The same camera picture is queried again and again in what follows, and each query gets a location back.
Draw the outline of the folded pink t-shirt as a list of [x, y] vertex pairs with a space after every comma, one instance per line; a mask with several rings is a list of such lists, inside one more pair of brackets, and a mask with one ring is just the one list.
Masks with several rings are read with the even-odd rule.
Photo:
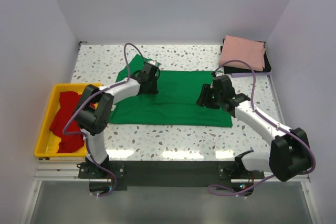
[[255, 71], [265, 68], [265, 43], [226, 35], [219, 59], [219, 64], [230, 60], [241, 60], [249, 64]]

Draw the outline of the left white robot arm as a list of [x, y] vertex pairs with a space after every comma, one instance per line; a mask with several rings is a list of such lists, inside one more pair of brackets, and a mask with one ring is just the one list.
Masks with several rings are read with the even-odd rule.
[[75, 121], [83, 135], [87, 149], [86, 161], [97, 178], [109, 171], [109, 156], [103, 132], [109, 123], [112, 106], [130, 97], [157, 94], [160, 70], [155, 61], [145, 62], [142, 69], [110, 86], [85, 87], [74, 112]]

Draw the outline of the folded lavender t-shirt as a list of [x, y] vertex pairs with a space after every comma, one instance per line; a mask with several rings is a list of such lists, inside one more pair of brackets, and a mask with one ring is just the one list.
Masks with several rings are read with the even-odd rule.
[[[231, 73], [231, 76], [233, 78], [250, 77], [253, 75], [254, 74], [252, 72]], [[268, 76], [268, 75], [271, 75], [271, 71], [270, 72], [255, 72], [255, 76]]]

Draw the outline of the green t-shirt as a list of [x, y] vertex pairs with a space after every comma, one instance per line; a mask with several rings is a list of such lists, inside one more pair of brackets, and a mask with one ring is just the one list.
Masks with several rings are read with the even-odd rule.
[[211, 81], [210, 71], [162, 70], [157, 94], [140, 94], [118, 102], [109, 122], [232, 127], [232, 118], [227, 112], [196, 104], [202, 85]]

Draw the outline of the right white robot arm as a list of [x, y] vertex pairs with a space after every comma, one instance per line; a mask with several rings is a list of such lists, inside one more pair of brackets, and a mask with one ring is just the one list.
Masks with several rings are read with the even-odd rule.
[[270, 146], [269, 152], [246, 151], [236, 156], [233, 172], [237, 177], [246, 178], [254, 171], [269, 172], [286, 182], [315, 168], [306, 132], [276, 121], [257, 108], [252, 97], [236, 93], [227, 75], [213, 76], [211, 84], [203, 84], [196, 104], [222, 109], [247, 124]]

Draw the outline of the folded black t-shirt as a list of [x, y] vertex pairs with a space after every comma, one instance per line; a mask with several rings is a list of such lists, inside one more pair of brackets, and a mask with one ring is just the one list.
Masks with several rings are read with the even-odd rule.
[[[271, 71], [271, 65], [268, 60], [267, 54], [266, 54], [266, 48], [265, 48], [265, 54], [264, 54], [264, 60], [265, 60], [265, 68], [263, 71], [255, 71], [254, 72], [270, 72]], [[227, 61], [224, 65], [224, 71], [226, 73], [242, 73], [242, 72], [251, 72], [251, 69], [244, 64], [246, 62], [241, 60], [230, 60]]]

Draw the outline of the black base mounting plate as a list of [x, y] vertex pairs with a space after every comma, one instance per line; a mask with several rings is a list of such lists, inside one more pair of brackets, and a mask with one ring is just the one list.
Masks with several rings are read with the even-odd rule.
[[127, 190], [129, 187], [207, 187], [220, 184], [239, 190], [238, 183], [245, 182], [248, 186], [257, 179], [263, 179], [263, 172], [249, 172], [235, 168], [233, 161], [109, 161], [101, 164], [113, 172], [109, 173], [85, 160], [77, 164], [78, 178], [88, 179], [90, 192], [105, 193], [113, 187]]

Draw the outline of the yellow plastic bin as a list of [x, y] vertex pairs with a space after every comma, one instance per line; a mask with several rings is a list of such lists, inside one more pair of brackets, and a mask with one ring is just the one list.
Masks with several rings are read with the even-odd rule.
[[62, 92], [73, 91], [82, 94], [87, 83], [61, 83], [56, 84], [51, 92], [43, 123], [39, 132], [34, 155], [39, 158], [68, 158], [68, 157], [85, 157], [86, 147], [81, 147], [72, 153], [57, 153], [61, 138], [55, 136], [49, 127], [60, 109], [59, 97]]

